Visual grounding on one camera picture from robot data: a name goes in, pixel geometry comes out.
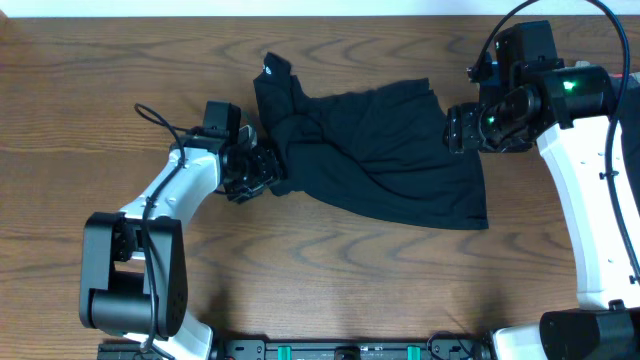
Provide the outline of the black t-shirt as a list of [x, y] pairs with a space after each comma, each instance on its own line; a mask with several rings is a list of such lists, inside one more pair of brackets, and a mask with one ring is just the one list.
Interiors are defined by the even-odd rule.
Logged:
[[292, 65], [268, 53], [254, 81], [260, 122], [293, 192], [374, 219], [450, 230], [484, 230], [488, 213], [480, 157], [452, 154], [426, 78], [364, 92], [308, 96]]

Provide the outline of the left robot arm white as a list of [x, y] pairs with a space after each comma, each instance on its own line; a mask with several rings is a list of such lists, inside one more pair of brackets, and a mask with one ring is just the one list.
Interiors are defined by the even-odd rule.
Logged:
[[100, 359], [223, 359], [213, 328], [188, 310], [184, 231], [211, 194], [243, 203], [283, 175], [265, 144], [174, 144], [148, 188], [85, 223], [79, 317], [117, 337]]

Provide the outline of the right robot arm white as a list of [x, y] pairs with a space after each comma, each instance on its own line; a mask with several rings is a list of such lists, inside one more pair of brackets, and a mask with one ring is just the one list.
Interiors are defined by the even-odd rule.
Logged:
[[536, 148], [558, 191], [577, 275], [574, 309], [491, 332], [481, 358], [635, 359], [639, 355], [639, 214], [601, 67], [559, 60], [489, 62], [469, 73], [480, 96], [452, 107], [454, 153]]

